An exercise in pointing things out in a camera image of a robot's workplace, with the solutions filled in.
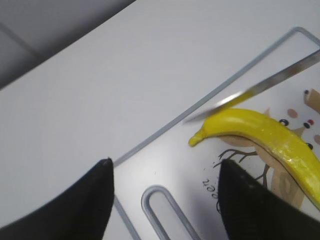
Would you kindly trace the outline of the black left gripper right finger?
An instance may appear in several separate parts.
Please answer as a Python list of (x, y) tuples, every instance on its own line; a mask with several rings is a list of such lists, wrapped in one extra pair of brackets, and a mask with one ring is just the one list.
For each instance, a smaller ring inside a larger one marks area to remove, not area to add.
[(236, 162), (224, 159), (218, 202), (230, 240), (318, 240), (320, 223), (271, 193)]

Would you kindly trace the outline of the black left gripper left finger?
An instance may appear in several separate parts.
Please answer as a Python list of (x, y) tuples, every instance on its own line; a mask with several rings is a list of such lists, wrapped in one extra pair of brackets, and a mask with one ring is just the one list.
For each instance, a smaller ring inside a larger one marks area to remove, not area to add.
[(2, 240), (101, 240), (114, 203), (114, 167), (100, 160), (59, 196), (1, 227)]

